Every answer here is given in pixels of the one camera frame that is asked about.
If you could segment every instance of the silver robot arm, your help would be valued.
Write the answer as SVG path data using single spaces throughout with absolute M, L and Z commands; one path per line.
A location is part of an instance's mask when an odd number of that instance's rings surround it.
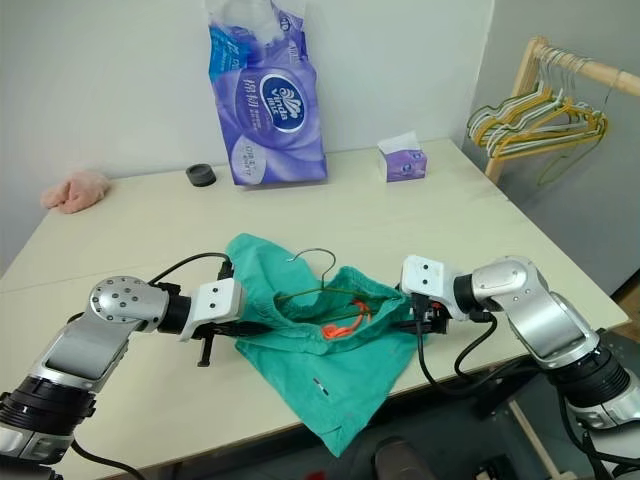
M 482 310 L 504 311 L 518 339 L 590 431 L 596 450 L 640 457 L 637 376 L 620 366 L 573 305 L 549 291 L 529 259 L 503 257 L 464 275 L 410 256 L 403 263 L 400 286 L 407 294 L 443 304 L 456 320 Z M 606 466 L 612 470 L 615 464 Z
M 22 384 L 0 396 L 0 461 L 60 461 L 75 427 L 93 414 L 95 395 L 123 358 L 133 332 L 205 339 L 208 352 L 201 364 L 208 365 L 213 338 L 208 327 L 238 319 L 243 304 L 243 289 L 233 278 L 202 285 L 191 297 L 134 277 L 100 282 L 85 311 L 60 330 Z

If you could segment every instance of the pink cloth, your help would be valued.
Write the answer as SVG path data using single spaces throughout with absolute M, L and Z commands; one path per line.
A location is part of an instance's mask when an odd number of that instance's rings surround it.
M 75 213 L 102 200 L 109 190 L 107 177 L 97 172 L 76 172 L 64 183 L 43 192 L 40 204 L 58 207 L 62 213 Z

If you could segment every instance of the white table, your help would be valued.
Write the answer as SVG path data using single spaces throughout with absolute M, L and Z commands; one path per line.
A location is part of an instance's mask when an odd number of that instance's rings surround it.
M 228 168 L 217 167 L 218 181 L 211 187 L 192 187 L 183 172 L 132 177 L 114 182 L 110 194 L 91 209 L 68 216 L 49 213 L 0 283 L 0 388 L 17 386 L 105 276 L 150 278 L 188 255 L 224 249 L 240 232 L 292 251 L 328 248 L 339 265 L 353 265 L 390 285 L 397 283 L 402 260 L 411 253 L 465 270 L 521 254 L 594 327 L 627 320 L 453 143 L 439 140 L 423 148 L 429 157 L 424 180 L 387 184 L 377 171 L 377 151 L 358 150 L 329 155 L 330 179 L 323 185 L 239 188 Z M 326 264 L 320 255 L 309 259 L 318 272 Z M 218 266 L 205 259 L 171 278 L 189 291 L 214 278 Z M 501 320 L 466 368 L 524 352 Z M 456 355 L 483 330 L 456 323 L 449 335 L 432 336 L 425 356 L 433 374 L 450 376 Z M 146 467 L 298 423 L 232 340 L 216 339 L 208 369 L 196 368 L 199 351 L 199 342 L 136 334 L 98 396 L 96 414 L 77 429 L 79 441 L 100 455 Z M 424 384 L 414 359 L 393 392 Z M 69 480 L 118 473 L 72 452 L 56 470 Z

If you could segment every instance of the green cloth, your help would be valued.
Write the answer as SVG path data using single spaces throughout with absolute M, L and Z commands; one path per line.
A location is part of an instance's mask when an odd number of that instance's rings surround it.
M 389 328 L 407 320 L 408 297 L 352 267 L 341 268 L 326 287 L 361 292 L 357 298 L 377 313 L 370 323 L 365 317 L 349 337 L 327 340 L 322 325 L 348 326 L 356 320 L 331 320 L 359 311 L 351 304 L 352 295 L 323 290 L 278 300 L 320 287 L 302 257 L 287 262 L 292 253 L 247 234 L 236 237 L 227 252 L 234 278 L 247 291 L 242 319 L 274 328 L 238 339 L 236 348 L 339 456 L 384 402 L 413 355 L 415 338 Z

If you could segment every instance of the clothes rack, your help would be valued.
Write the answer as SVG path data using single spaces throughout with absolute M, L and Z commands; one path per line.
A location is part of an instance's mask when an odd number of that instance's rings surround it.
M 545 37 L 536 36 L 529 40 L 527 49 L 525 50 L 520 68 L 516 75 L 516 81 L 513 86 L 511 96 L 522 95 L 534 89 L 536 77 L 538 75 L 538 66 L 540 58 L 551 56 L 553 51 L 562 51 L 563 49 L 550 47 L 549 40 Z M 557 57 L 556 65 L 570 69 L 576 64 L 576 60 L 586 60 L 575 54 L 566 54 Z M 600 82 L 607 87 L 615 88 L 624 93 L 640 97 L 640 77 L 631 73 L 622 71 L 616 67 L 611 67 L 603 63 L 588 60 L 578 71 L 579 75 Z M 500 161 L 490 158 L 484 173 L 489 179 L 497 184 L 502 174 L 502 169 L 506 161 Z

